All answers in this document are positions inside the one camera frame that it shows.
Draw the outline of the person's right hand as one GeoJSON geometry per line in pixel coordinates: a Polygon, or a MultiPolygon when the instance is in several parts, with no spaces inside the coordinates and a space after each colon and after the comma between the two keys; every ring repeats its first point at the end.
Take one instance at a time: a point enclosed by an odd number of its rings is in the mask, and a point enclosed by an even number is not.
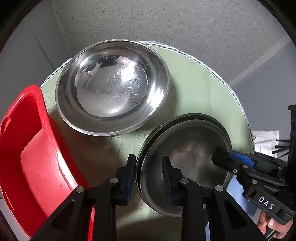
{"type": "Polygon", "coordinates": [[[274,219],[270,218],[266,213],[261,212],[257,227],[260,229],[260,231],[265,234],[267,227],[269,227],[272,230],[275,230],[275,233],[273,235],[274,238],[281,239],[286,236],[289,229],[293,225],[293,220],[290,220],[286,225],[281,225],[278,222],[276,222],[274,219]]]}

